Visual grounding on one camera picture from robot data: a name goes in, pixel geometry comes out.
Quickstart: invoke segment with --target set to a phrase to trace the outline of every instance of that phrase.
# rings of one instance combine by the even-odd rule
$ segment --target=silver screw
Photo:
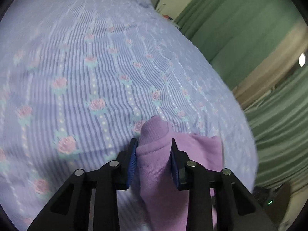
[[[116,161],[116,160],[109,162],[109,165],[112,166],[112,167],[116,167],[118,164],[119,164],[119,162]]]
[[[190,167],[195,167],[197,165],[197,163],[195,161],[188,161],[187,165]]]
[[[228,168],[224,168],[224,169],[222,170],[222,173],[223,173],[224,175],[226,175],[226,176],[229,176],[230,174],[232,174],[231,170],[228,169]]]
[[[76,171],[75,171],[75,175],[76,176],[81,176],[81,175],[83,175],[84,174],[84,171],[82,170],[82,169],[77,169]]]

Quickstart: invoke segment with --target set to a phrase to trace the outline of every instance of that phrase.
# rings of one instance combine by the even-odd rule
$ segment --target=folded clothing
[[[159,116],[153,116],[141,129],[136,150],[140,171],[140,195],[146,205],[155,231],[185,231],[188,213],[188,191],[178,191],[173,183],[170,164],[172,138],[206,169],[221,171],[222,147],[219,137],[177,133]],[[213,226],[217,222],[212,208]]]

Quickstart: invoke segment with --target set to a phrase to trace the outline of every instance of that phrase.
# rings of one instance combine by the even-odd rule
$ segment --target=light
[[[298,63],[300,64],[300,66],[304,66],[304,64],[306,63],[306,56],[304,53],[301,54],[301,56],[298,59]]]

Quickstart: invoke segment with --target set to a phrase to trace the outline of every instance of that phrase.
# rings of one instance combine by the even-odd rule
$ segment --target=bedsheet
[[[0,204],[20,231],[75,169],[114,159],[156,114],[175,131],[220,136],[224,166],[252,190],[242,110],[150,0],[11,5],[0,22]],[[121,230],[151,229],[136,191],[118,192],[118,205]]]

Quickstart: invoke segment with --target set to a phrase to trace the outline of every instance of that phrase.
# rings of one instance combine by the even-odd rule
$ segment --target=beige curtain
[[[236,88],[233,94],[244,109],[271,87],[292,68],[308,47],[308,27],[300,18],[277,48]]]

